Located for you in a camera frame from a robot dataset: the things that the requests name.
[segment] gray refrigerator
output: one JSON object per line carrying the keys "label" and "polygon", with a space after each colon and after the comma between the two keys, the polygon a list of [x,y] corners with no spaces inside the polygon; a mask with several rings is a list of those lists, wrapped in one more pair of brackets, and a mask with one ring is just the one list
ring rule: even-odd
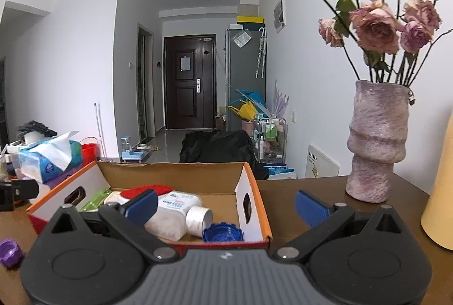
{"label": "gray refrigerator", "polygon": [[[250,31],[252,38],[240,48],[234,41],[233,37],[242,32],[239,29],[226,30],[226,105],[241,97],[236,89],[247,89],[258,92],[261,98],[266,101],[266,67],[264,76],[261,78],[261,68],[258,78],[255,77],[257,72],[258,55],[260,52],[261,32]],[[241,118],[234,111],[227,108],[226,110],[226,130],[241,130]]]}

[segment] floor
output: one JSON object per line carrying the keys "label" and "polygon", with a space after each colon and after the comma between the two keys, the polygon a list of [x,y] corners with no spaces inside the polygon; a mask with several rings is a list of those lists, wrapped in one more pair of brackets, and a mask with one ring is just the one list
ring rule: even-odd
{"label": "floor", "polygon": [[151,152],[151,155],[145,160],[145,163],[156,162],[180,162],[180,151],[183,145],[183,139],[187,130],[165,130],[160,129],[148,144],[158,145],[159,150]]}

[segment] black cloth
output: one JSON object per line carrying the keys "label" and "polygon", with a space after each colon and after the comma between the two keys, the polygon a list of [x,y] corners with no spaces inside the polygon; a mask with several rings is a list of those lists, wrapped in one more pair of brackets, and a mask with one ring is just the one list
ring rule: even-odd
{"label": "black cloth", "polygon": [[189,132],[183,140],[180,163],[248,162],[257,180],[269,177],[255,158],[253,142],[245,131]]}

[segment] yellow cylinder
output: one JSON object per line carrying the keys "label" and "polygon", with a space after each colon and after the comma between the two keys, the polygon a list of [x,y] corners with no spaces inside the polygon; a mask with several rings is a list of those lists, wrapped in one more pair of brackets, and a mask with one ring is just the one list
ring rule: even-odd
{"label": "yellow cylinder", "polygon": [[453,250],[453,114],[448,122],[436,181],[421,224],[440,246]]}

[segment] cardboard box by door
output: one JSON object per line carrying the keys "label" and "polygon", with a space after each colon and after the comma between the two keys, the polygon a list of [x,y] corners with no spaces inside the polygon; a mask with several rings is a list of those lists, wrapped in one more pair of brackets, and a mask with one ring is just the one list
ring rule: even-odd
{"label": "cardboard box by door", "polygon": [[212,210],[214,223],[236,224],[244,232],[243,242],[226,243],[202,242],[185,235],[181,241],[169,242],[177,249],[269,246],[272,233],[263,201],[250,166],[243,162],[152,165],[92,162],[30,206],[27,213],[39,234],[69,198],[75,198],[79,209],[99,190],[108,187],[125,190],[151,184],[199,195],[203,207]]}

